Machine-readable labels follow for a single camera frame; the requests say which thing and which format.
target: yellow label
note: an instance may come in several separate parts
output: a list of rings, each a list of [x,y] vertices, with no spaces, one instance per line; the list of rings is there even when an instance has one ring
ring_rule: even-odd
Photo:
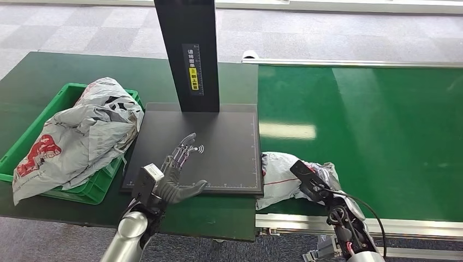
[[[189,68],[189,79],[191,81],[191,89],[199,90],[198,74],[195,67]]]

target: gray carpet floor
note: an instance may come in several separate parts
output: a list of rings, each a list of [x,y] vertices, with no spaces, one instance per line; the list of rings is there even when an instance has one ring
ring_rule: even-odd
[[[239,62],[248,49],[266,58],[463,62],[462,16],[217,10],[216,20],[220,62]],[[0,4],[0,79],[30,51],[167,57],[153,8]],[[98,261],[113,235],[113,229],[0,218],[0,261]],[[301,262],[315,244],[308,235],[255,243],[157,235],[143,261]],[[463,250],[461,242],[390,245]]]

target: white plastic bag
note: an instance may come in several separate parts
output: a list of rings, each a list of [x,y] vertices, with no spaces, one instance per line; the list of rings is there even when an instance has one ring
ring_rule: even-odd
[[[292,154],[279,152],[262,153],[264,197],[257,199],[256,210],[263,209],[271,204],[289,198],[306,198],[312,201],[310,197],[299,189],[301,181],[289,171],[297,160],[299,160],[299,158]],[[306,161],[303,162],[307,166],[313,168],[323,180],[325,180],[325,177],[329,179],[330,181],[327,184],[332,185],[334,183],[339,185],[339,179],[333,163],[320,165]]]
[[[14,170],[14,204],[57,186],[71,189],[124,154],[143,120],[141,106],[116,80],[89,84],[74,107],[58,112]]]

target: green plastic crate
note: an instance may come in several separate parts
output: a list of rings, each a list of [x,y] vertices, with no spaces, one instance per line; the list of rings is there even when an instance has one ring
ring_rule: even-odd
[[[9,183],[13,181],[13,170],[24,156],[28,154],[35,140],[40,135],[44,123],[55,113],[74,106],[75,102],[77,102],[82,95],[85,87],[87,87],[87,85],[69,83],[56,94],[37,119],[27,128],[5,156],[0,159],[0,181]],[[126,91],[143,108],[138,92],[134,90]],[[98,205],[103,201],[121,163],[122,156],[114,159],[109,165],[95,172],[85,184],[70,190],[62,190],[62,187],[56,187],[41,195]]]

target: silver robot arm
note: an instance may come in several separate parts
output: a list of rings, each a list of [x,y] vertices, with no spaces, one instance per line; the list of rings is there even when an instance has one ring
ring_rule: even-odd
[[[165,158],[161,169],[154,164],[144,166],[132,190],[133,200],[123,212],[116,235],[101,262],[139,262],[151,237],[159,231],[168,204],[175,204],[198,195],[207,185],[201,180],[190,187],[178,187],[180,172],[193,152],[204,147],[190,146],[196,137],[185,137]]]
[[[303,256],[305,262],[333,257],[344,257],[347,262],[385,261],[370,236],[360,207],[353,196],[341,190],[336,178],[330,177],[329,174],[318,174],[300,160],[290,168],[290,171],[301,180],[300,189],[303,193],[314,202],[322,201],[325,204],[328,209],[327,223],[334,227],[336,234],[336,236],[319,237],[317,249]],[[386,245],[384,228],[379,218],[378,222]]]

